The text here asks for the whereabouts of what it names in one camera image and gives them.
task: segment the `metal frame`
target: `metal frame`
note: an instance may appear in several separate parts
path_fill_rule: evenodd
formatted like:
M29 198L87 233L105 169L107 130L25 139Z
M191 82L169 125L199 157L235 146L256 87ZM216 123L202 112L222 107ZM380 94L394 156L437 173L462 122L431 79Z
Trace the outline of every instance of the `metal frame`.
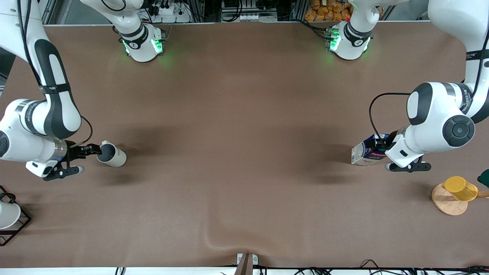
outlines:
M3 186L0 185L0 190L2 193L7 193L7 190L3 188ZM8 242L10 242L19 232L29 224L29 222L32 220L32 218L22 209L21 206L21 216L17 220L16 223L21 223L22 225L17 229L17 230L5 230L5 229L0 229L0 247L5 246Z

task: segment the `brown tabletop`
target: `brown tabletop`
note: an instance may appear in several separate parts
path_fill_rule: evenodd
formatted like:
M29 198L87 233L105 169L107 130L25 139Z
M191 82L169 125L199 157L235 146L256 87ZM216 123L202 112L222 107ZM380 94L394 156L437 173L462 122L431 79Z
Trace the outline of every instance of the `brown tabletop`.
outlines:
M128 160L77 160L84 174L52 182L2 161L1 185L33 220L0 249L0 266L216 266L238 252L273 267L487 263L489 202L450 217L429 199L448 177L476 183L489 168L487 121L467 146L426 155L430 172L349 164L373 133L374 96L464 78L463 45L430 23L380 23L349 62L298 23L178 25L165 55L143 64L109 26L46 32L91 141L121 144ZM17 59L0 110L42 97ZM381 132L408 123L405 103L378 100Z

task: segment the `robotic arm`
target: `robotic arm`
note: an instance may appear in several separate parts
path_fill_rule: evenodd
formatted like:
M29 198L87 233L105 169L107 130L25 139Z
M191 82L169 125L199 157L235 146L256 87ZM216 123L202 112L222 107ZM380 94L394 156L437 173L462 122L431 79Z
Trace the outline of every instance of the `robotic arm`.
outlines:
M165 33L143 23L137 9L143 0L80 0L114 24L122 37L126 52L138 62L147 62L163 54Z
M340 22L332 28L338 29L339 36L330 44L329 50L338 57L353 60L367 50L372 30L379 19L377 6L397 5L409 0L348 0L354 6L349 22Z
M407 100L410 125L391 134L386 155L394 171L431 152L460 148L472 140L475 123L489 115L489 1L430 0L428 15L467 50L464 83L426 82Z
M45 96L17 99L7 106L0 121L0 159L27 162L26 168L45 180L81 173L83 168L70 167L69 161L100 150L64 140L78 131L81 117L59 52L44 32L37 2L4 0L0 25L0 46L30 64ZM61 167L63 161L67 168Z

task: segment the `white mug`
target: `white mug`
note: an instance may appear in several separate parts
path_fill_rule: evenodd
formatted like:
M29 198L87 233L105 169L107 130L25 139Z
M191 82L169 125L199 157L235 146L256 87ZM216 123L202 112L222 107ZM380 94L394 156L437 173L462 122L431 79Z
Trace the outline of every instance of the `white mug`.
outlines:
M9 197L10 201L4 203L3 197ZM10 193L0 194L0 229L9 228L18 221L21 216L21 207L15 203L15 195Z
M108 140L104 140L100 146L102 153L97 155L98 161L105 163L112 167L121 167L126 163L126 153L121 149L117 148L114 144L110 143Z

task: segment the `mug handle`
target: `mug handle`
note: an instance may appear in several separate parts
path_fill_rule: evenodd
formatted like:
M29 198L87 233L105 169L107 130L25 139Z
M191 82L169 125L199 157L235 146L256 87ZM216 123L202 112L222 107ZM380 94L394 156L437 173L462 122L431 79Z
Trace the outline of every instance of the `mug handle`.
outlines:
M1 200L3 199L3 197L5 197L5 196L7 196L7 197L9 197L9 198L10 198L10 201L9 201L8 203L10 203L10 204L15 203L15 195L14 195L14 194L12 194L12 193L1 193L1 194L0 194L0 201L1 201Z

